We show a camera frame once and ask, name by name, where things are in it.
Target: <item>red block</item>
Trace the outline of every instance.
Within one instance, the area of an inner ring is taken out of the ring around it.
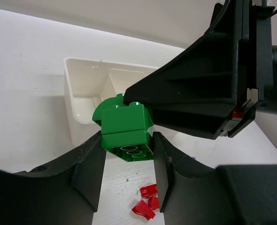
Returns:
[[[150,209],[144,200],[140,200],[132,209],[132,211],[140,216],[145,217],[147,220],[153,219],[155,213]]]
[[[159,209],[159,200],[158,197],[155,196],[151,196],[148,200],[148,206],[150,207],[150,209],[152,210],[156,210]]]
[[[142,194],[143,198],[148,198],[150,196],[156,195],[157,194],[157,185],[152,184],[146,187],[141,187],[140,193]]]

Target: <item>table surface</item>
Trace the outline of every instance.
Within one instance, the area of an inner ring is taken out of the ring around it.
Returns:
[[[0,169],[29,171],[73,148],[63,99],[65,57],[160,67],[183,49],[0,10]],[[216,141],[178,134],[170,141],[208,166],[277,164],[277,150],[250,124]],[[107,155],[94,225],[139,225],[131,208],[155,183],[152,161]],[[150,225],[164,224],[157,212]]]

